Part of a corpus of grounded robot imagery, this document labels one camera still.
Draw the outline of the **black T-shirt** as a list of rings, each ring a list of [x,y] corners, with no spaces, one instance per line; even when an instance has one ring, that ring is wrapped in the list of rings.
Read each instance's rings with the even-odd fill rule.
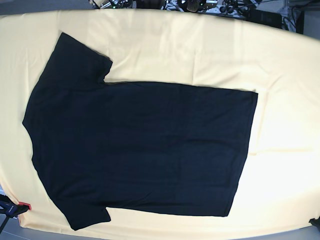
[[[164,82],[106,83],[112,61],[62,33],[26,107],[32,163],[77,231],[107,208],[226,217],[258,94]]]

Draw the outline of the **white power strip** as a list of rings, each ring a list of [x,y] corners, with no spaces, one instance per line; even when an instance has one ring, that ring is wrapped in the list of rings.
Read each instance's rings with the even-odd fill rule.
[[[161,9],[214,16],[234,17],[238,14],[235,1],[228,0],[222,5],[219,5],[218,2],[218,0],[166,0]]]

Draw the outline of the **yellow table cloth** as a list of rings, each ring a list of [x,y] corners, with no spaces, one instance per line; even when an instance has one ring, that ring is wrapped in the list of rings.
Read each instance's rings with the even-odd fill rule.
[[[227,217],[110,209],[74,231],[46,194],[22,125],[61,33],[113,61],[109,82],[157,81],[256,91],[249,154]],[[111,240],[222,240],[307,227],[320,215],[320,43],[209,15],[133,9],[0,18],[0,184],[31,210],[23,228]]]

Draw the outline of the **black and red clamp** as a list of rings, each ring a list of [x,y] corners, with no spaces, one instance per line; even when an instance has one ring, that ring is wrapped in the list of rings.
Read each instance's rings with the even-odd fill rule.
[[[6,226],[9,219],[12,219],[20,214],[23,214],[29,210],[31,210],[31,206],[27,203],[18,203],[15,204],[10,198],[6,195],[0,195],[0,214],[5,215],[5,219],[3,220],[0,231]]]

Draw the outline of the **black clamp at right edge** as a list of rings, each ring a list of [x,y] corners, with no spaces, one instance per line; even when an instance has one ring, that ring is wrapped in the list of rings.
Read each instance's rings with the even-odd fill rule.
[[[315,219],[315,218],[310,219],[310,220],[309,220],[309,223],[310,223],[312,226],[316,227],[318,230],[320,230],[320,217],[317,218],[317,219]]]

